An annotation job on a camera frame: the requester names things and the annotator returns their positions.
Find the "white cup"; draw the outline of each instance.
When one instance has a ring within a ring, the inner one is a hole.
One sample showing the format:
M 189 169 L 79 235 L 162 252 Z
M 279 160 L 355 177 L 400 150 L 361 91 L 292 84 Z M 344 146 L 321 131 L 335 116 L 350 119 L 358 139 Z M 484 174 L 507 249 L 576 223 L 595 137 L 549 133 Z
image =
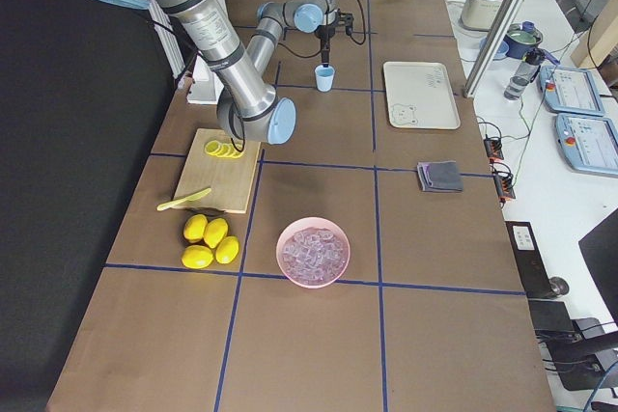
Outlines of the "white cup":
M 331 65 L 316 66 L 316 85 L 320 92 L 328 92 L 332 87 L 332 81 L 335 78 L 335 68 Z

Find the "light blue cup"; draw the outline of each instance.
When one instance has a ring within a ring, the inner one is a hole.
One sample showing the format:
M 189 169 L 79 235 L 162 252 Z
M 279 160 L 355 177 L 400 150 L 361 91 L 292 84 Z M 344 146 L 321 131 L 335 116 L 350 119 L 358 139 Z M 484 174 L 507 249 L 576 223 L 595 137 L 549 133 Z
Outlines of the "light blue cup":
M 487 37 L 481 39 L 481 43 L 479 43 L 479 49 L 483 48 L 485 42 L 487 41 Z M 502 41 L 498 46 L 498 50 L 495 52 L 493 56 L 494 60 L 504 60 L 506 58 L 506 54 L 509 52 L 509 44 L 506 41 Z
M 316 66 L 316 85 L 320 92 L 328 92 L 332 88 L 332 81 L 335 78 L 335 68 L 331 65 Z

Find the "toaster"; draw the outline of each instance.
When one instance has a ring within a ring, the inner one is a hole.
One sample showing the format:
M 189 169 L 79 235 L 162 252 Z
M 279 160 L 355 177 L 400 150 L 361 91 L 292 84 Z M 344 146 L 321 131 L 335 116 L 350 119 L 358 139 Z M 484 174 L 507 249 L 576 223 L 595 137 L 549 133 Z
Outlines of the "toaster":
M 462 25 L 465 29 L 489 31 L 503 0 L 465 0 Z

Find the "gray napkin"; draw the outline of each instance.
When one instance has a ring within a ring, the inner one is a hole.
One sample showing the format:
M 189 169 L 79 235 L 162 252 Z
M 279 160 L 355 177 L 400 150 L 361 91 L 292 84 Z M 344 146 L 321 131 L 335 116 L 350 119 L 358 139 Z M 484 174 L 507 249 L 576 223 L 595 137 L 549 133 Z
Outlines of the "gray napkin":
M 421 162 L 416 166 L 424 192 L 462 192 L 462 175 L 455 161 Z

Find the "wooden cutting board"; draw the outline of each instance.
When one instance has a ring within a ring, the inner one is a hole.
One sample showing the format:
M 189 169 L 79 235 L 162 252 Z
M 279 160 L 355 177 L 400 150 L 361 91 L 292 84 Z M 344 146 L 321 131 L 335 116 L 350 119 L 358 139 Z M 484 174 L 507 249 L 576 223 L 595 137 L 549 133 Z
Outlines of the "wooden cutting board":
M 249 204 L 260 142 L 246 141 L 243 155 L 238 159 L 230 159 L 217 158 L 204 152 L 204 145 L 212 139 L 230 142 L 230 137 L 220 129 L 197 129 L 174 199 L 206 187 L 212 191 L 200 200 L 175 207 L 214 207 L 227 212 L 244 213 Z

